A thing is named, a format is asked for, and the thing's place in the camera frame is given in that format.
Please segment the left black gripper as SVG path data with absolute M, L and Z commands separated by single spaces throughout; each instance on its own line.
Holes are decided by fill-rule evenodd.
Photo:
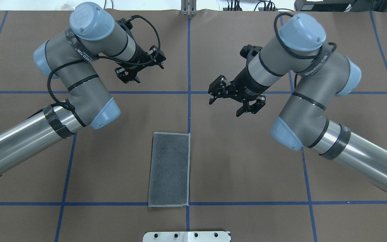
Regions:
M 123 51 L 117 54 L 114 58 L 122 62 L 117 62 L 120 66 L 115 68 L 114 72 L 123 83 L 127 84 L 131 81 L 134 81 L 138 84 L 141 83 L 137 77 L 138 72 L 143 70 L 146 67 L 159 66 L 161 69 L 164 69 L 162 62 L 166 60 L 166 57 L 161 50 L 160 37 L 159 34 L 149 20 L 146 18 L 141 18 L 146 23 L 151 26 L 153 31 L 156 34 L 158 46 L 151 46 L 149 51 L 144 51 L 134 40 L 134 37 L 131 33 L 133 25 L 131 23 L 135 18 L 122 18 L 118 20 L 117 23 L 127 34 L 127 41 L 123 47 Z

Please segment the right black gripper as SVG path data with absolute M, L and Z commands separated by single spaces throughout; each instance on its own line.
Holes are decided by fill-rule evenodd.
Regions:
M 259 57 L 260 46 L 246 45 L 240 51 L 241 57 L 246 59 L 246 67 L 234 78 L 228 81 L 224 75 L 218 76 L 210 85 L 209 104 L 212 105 L 218 98 L 232 98 L 243 105 L 237 110 L 235 116 L 239 117 L 246 112 L 256 114 L 266 103 L 266 96 L 261 95 L 269 86 L 260 84 L 259 78 L 254 78 L 248 69 L 248 64 Z

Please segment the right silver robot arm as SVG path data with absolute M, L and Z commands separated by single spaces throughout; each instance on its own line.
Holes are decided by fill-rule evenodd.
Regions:
M 335 96 L 358 86 L 360 68 L 338 53 L 335 43 L 327 42 L 324 28 L 308 14 L 281 12 L 273 29 L 275 36 L 265 46 L 241 49 L 246 66 L 232 81 L 220 75 L 209 85 L 209 104 L 231 98 L 242 103 L 236 116 L 255 114 L 265 106 L 264 92 L 293 71 L 300 82 L 275 120 L 271 136 L 291 150 L 312 149 L 387 192 L 387 150 L 324 116 Z

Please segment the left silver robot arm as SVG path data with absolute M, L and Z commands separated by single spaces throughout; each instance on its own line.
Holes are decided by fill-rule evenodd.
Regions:
M 120 116 L 120 109 L 92 66 L 99 59 L 119 65 L 115 74 L 123 83 L 139 83 L 138 72 L 162 68 L 166 57 L 161 44 L 144 51 L 135 41 L 131 21 L 115 20 L 94 2 L 79 4 L 69 27 L 34 51 L 34 62 L 47 76 L 54 103 L 0 134 L 0 176 L 84 127 L 98 130 Z

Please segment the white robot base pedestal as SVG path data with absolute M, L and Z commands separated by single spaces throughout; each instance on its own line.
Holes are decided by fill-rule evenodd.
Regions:
M 143 242 L 231 242 L 226 231 L 147 232 Z

